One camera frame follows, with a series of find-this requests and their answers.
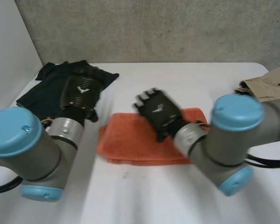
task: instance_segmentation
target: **dark green cloth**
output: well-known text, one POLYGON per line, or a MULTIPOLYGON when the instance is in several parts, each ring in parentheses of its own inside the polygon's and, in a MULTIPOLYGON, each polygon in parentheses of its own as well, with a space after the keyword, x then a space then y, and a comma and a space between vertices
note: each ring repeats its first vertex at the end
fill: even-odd
POLYGON ((47 63, 35 79, 41 82, 19 98, 16 101, 17 105, 29 109, 40 120, 48 117, 56 118, 61 112, 60 98, 67 78, 73 75, 75 70, 80 70, 85 66, 92 67, 106 80, 105 88, 119 76, 119 74, 93 67, 86 60, 74 63, 64 62, 60 65, 47 63))

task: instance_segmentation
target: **beige cloth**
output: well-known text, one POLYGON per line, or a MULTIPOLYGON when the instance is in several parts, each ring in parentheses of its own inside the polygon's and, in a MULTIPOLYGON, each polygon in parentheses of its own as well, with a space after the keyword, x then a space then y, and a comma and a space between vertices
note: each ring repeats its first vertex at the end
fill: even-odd
POLYGON ((280 99, 280 67, 261 77, 241 81, 239 86, 236 93, 254 96, 260 102, 280 99))

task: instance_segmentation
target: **orange towel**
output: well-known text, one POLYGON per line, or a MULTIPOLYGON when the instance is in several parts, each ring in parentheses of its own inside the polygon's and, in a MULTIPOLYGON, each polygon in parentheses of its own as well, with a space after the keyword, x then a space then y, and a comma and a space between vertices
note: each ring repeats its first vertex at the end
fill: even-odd
MULTIPOLYGON (((182 111, 190 122, 206 122, 199 108, 182 111)), ((156 141, 156 132, 150 124, 136 113, 115 113, 108 125, 99 130, 97 153, 111 163, 132 165, 189 164, 173 145, 171 137, 164 142, 156 141)))

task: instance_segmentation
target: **black cable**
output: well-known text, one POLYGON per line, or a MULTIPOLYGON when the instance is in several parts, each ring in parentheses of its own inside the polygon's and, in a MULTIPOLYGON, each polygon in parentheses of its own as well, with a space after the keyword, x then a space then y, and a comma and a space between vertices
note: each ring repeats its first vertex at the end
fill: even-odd
POLYGON ((253 155, 248 154, 247 159, 256 161, 260 164, 245 161, 247 164, 260 167, 260 168, 280 168, 280 160, 268 160, 268 159, 262 159, 253 155))
POLYGON ((17 176, 12 181, 0 186, 0 194, 16 188, 17 186, 20 185, 20 183, 22 183, 22 181, 23 181, 23 178, 17 176))

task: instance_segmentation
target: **white table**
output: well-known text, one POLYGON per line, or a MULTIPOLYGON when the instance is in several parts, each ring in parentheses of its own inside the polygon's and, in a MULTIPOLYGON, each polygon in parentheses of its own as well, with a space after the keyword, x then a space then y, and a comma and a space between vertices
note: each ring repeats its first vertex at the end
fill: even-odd
MULTIPOLYGON (((110 164, 95 155, 98 129, 111 114, 133 112, 134 97, 164 89, 183 108, 199 107, 210 118, 213 101, 239 81, 262 76, 257 63, 95 64, 120 77, 98 103, 98 123, 86 124, 62 199, 41 203, 18 190, 0 195, 0 224, 280 224, 280 169, 255 168, 254 181, 232 197, 221 194, 194 165, 137 167, 110 164)), ((37 82, 32 81, 24 94, 37 82)), ((253 154, 280 159, 280 142, 253 154)), ((0 184, 14 174, 0 168, 0 184)))

